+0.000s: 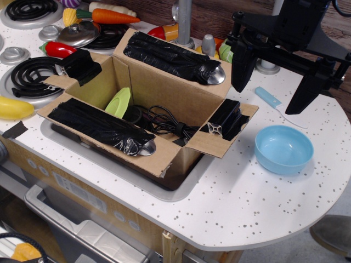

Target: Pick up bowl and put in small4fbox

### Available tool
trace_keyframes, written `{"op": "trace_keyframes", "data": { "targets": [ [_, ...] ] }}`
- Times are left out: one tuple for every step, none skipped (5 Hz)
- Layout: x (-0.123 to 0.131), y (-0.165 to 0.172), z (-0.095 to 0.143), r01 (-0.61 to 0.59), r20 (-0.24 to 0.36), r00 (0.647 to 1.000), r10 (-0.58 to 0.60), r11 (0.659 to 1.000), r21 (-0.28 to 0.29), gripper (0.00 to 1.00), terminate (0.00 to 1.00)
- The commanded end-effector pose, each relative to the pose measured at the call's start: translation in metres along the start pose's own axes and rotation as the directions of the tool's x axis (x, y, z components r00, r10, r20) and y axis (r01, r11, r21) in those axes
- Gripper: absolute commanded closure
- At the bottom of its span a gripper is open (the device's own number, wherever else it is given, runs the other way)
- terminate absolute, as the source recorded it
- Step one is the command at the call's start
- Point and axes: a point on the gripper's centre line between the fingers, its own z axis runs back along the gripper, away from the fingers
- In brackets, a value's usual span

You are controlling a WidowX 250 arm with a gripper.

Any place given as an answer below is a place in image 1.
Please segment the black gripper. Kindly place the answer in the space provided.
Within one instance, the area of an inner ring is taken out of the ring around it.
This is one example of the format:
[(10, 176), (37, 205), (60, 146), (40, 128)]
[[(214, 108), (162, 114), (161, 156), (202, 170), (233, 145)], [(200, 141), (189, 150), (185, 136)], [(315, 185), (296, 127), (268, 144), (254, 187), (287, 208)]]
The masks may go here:
[(303, 75), (285, 113), (302, 113), (321, 93), (339, 88), (350, 66), (350, 52), (331, 40), (321, 22), (337, 1), (284, 1), (277, 16), (235, 12), (227, 43), (234, 53), (231, 84), (242, 92), (258, 59)]

